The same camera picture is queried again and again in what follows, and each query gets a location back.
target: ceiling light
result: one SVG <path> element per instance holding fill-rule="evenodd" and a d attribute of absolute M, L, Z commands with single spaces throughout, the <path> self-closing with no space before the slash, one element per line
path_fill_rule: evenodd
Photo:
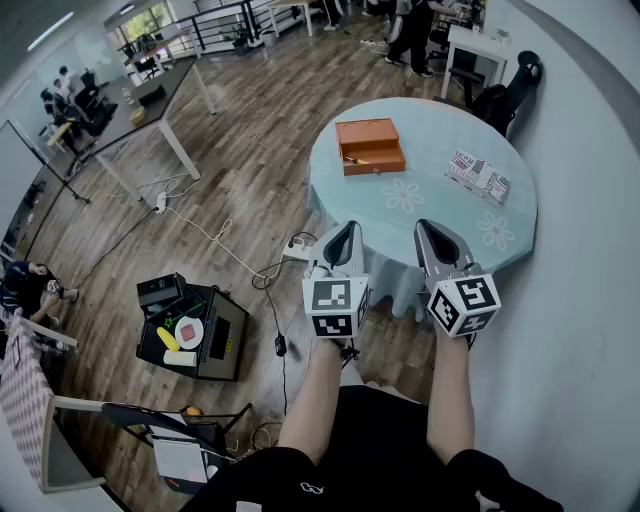
<path fill-rule="evenodd" d="M 73 16 L 73 12 L 70 12 L 69 14 L 67 14 L 64 18 L 58 20 L 55 24 L 53 24 L 52 26 L 50 26 L 47 30 L 45 30 L 39 37 L 38 39 L 36 39 L 33 43 L 31 43 L 29 45 L 29 47 L 27 48 L 27 51 L 31 51 L 33 50 L 36 46 L 38 46 L 42 40 L 44 38 L 46 38 L 49 34 L 51 34 L 51 32 L 53 32 L 55 29 L 57 29 L 60 25 L 62 25 L 65 21 L 67 21 L 69 18 L 71 18 L 71 16 Z"/>
<path fill-rule="evenodd" d="M 128 13 L 131 9 L 133 9 L 133 4 L 127 4 L 127 5 L 125 5 L 122 9 L 120 9 L 120 14 L 126 14 L 126 13 Z"/>

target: person's arm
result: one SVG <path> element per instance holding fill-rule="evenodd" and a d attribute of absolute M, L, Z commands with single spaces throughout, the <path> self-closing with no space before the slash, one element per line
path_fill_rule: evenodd
<path fill-rule="evenodd" d="M 427 443 L 448 464 L 473 448 L 474 419 L 469 387 L 469 349 L 464 337 L 449 338 L 437 321 L 436 365 L 429 400 Z"/>
<path fill-rule="evenodd" d="M 44 301 L 44 304 L 40 306 L 40 309 L 29 317 L 29 320 L 31 320 L 36 324 L 39 324 L 40 322 L 42 322 L 42 320 L 47 315 L 49 310 L 53 308 L 56 304 L 58 304 L 58 302 L 60 302 L 60 297 L 58 297 L 57 295 L 50 295 Z"/>
<path fill-rule="evenodd" d="M 453 16 L 455 18 L 461 18 L 461 19 L 465 17 L 465 14 L 462 11 L 461 12 L 454 11 L 453 9 L 449 9 L 449 7 L 445 7 L 444 5 L 434 0 L 431 0 L 427 3 L 429 4 L 429 8 L 432 11 L 439 12 L 440 14 L 445 14 L 447 16 Z"/>
<path fill-rule="evenodd" d="M 44 265 L 36 265 L 29 262 L 29 272 L 32 274 L 38 274 L 39 276 L 46 276 L 49 273 L 49 269 Z"/>
<path fill-rule="evenodd" d="M 300 450 L 316 466 L 329 446 L 341 372 L 340 349 L 330 340 L 319 340 L 302 388 L 280 430 L 278 446 Z"/>

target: power strip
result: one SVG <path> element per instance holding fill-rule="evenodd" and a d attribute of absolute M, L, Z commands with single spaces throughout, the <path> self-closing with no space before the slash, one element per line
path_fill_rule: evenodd
<path fill-rule="evenodd" d="M 289 246 L 289 244 L 285 245 L 283 254 L 285 258 L 309 261 L 311 257 L 311 246 L 306 245 L 302 241 L 294 240 L 291 246 Z"/>
<path fill-rule="evenodd" d="M 165 210 L 167 209 L 167 193 L 166 192 L 160 192 L 158 194 L 158 201 L 156 202 L 156 206 L 158 207 L 158 209 L 156 210 L 156 213 L 158 215 L 165 212 Z"/>

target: standing person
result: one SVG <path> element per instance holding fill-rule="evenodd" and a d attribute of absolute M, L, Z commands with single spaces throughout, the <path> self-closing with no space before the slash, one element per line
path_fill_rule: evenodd
<path fill-rule="evenodd" d="M 278 447 L 220 469 L 182 512 L 561 512 L 474 450 L 467 341 L 436 331 L 429 408 L 363 385 L 355 368 L 340 387 L 339 340 L 319 340 Z"/>
<path fill-rule="evenodd" d="M 402 19 L 397 39 L 389 47 L 384 58 L 388 64 L 404 66 L 401 56 L 411 49 L 411 68 L 414 75 L 433 78 L 433 70 L 427 66 L 427 42 L 431 33 L 434 12 L 464 18 L 465 14 L 441 5 L 442 0 L 398 0 L 396 16 Z"/>
<path fill-rule="evenodd" d="M 84 89 L 84 84 L 78 73 L 67 69 L 67 66 L 62 66 L 59 69 L 59 73 L 62 79 L 62 87 L 69 91 L 70 98 L 75 98 L 76 94 L 78 94 L 82 89 Z"/>
<path fill-rule="evenodd" d="M 340 0 L 322 0 L 322 6 L 329 18 L 329 24 L 324 27 L 326 32 L 335 32 L 340 28 L 340 18 L 343 13 L 339 1 Z"/>
<path fill-rule="evenodd" d="M 56 91 L 54 94 L 59 95 L 66 103 L 69 103 L 69 95 L 70 95 L 69 89 L 62 86 L 62 81 L 59 78 L 56 78 L 53 81 L 53 86 L 56 88 Z"/>

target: black chair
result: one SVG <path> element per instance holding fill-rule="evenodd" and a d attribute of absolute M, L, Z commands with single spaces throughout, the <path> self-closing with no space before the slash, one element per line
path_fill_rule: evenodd
<path fill-rule="evenodd" d="M 516 117 L 518 107 L 529 94 L 535 91 L 542 80 L 542 62 L 534 52 L 520 52 L 518 64 L 518 71 L 507 87 L 504 85 L 491 86 L 482 91 L 475 100 L 472 97 L 473 84 L 482 83 L 484 77 L 478 73 L 457 68 L 449 70 L 452 77 L 459 77 L 464 81 L 466 108 L 463 107 L 463 109 L 493 126 L 505 137 L 509 123 Z M 460 107 L 459 104 L 446 99 L 439 97 L 433 99 Z"/>
<path fill-rule="evenodd" d="M 96 86 L 96 75 L 88 69 L 86 69 L 84 74 L 80 76 L 80 80 L 82 80 L 85 89 L 89 89 L 91 91 L 98 90 L 98 87 Z"/>
<path fill-rule="evenodd" d="M 135 61 L 134 66 L 141 75 L 146 73 L 146 75 L 144 75 L 143 82 L 146 82 L 149 78 L 153 78 L 155 74 L 160 71 L 155 59 L 147 59 L 144 62 Z"/>
<path fill-rule="evenodd" d="M 127 59 L 133 59 L 133 56 L 136 54 L 136 50 L 131 43 L 124 45 L 122 51 L 127 56 Z"/>
<path fill-rule="evenodd" d="M 440 51 L 433 50 L 427 57 L 427 66 L 430 60 L 446 60 L 449 58 L 449 28 L 451 23 L 441 23 L 440 27 L 432 30 L 429 39 L 440 45 Z"/>
<path fill-rule="evenodd" d="M 102 406 L 102 413 L 116 426 L 139 439 L 143 443 L 153 447 L 154 441 L 179 441 L 195 444 L 200 447 L 202 464 L 204 468 L 216 466 L 218 469 L 229 465 L 224 436 L 242 418 L 242 416 L 253 406 L 251 403 L 245 405 L 238 414 L 220 414 L 214 416 L 188 416 L 185 414 L 187 407 L 180 411 L 184 422 L 178 421 L 167 413 L 152 411 L 143 407 L 135 407 L 125 404 L 105 403 Z M 222 427 L 210 418 L 233 418 L 226 426 Z M 144 427 L 142 432 L 135 432 L 131 429 L 134 425 Z M 171 476 L 161 475 L 167 486 L 176 492 L 186 494 L 196 494 L 204 485 L 204 482 L 184 480 Z"/>

